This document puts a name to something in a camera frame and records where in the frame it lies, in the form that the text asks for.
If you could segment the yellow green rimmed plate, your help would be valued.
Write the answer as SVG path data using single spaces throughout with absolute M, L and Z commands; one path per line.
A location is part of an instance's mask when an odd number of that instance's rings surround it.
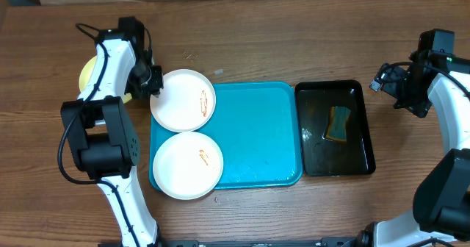
M 104 60 L 105 56 L 100 52 L 83 67 L 77 99 L 85 101 L 90 97 L 91 101 L 95 101 L 112 96 L 121 98 L 125 104 L 132 99 L 131 94 L 126 92 L 126 86 L 135 57 L 117 53 L 114 60 L 109 57 L 107 64 Z

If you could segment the green yellow sponge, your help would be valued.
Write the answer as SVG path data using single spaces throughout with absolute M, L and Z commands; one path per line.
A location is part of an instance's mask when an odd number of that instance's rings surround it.
M 347 107 L 333 106 L 330 108 L 325 139 L 338 143 L 347 141 L 347 123 L 350 113 L 351 110 Z

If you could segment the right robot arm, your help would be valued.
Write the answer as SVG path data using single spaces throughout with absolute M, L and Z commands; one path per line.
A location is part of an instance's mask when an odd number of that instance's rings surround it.
M 453 246 L 469 241 L 469 60 L 455 56 L 455 34 L 431 29 L 419 36 L 407 62 L 385 63 L 370 88 L 425 118 L 434 109 L 444 156 L 418 186 L 411 210 L 374 222 L 349 246 Z

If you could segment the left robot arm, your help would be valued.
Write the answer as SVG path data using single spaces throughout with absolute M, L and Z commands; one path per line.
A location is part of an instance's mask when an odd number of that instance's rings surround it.
M 165 246 L 138 181 L 140 142 L 123 100 L 158 96 L 162 69 L 153 63 L 151 36 L 135 17 L 91 36 L 96 61 L 76 100 L 61 106 L 65 130 L 59 171 L 69 182 L 97 185 L 121 231 L 121 246 Z

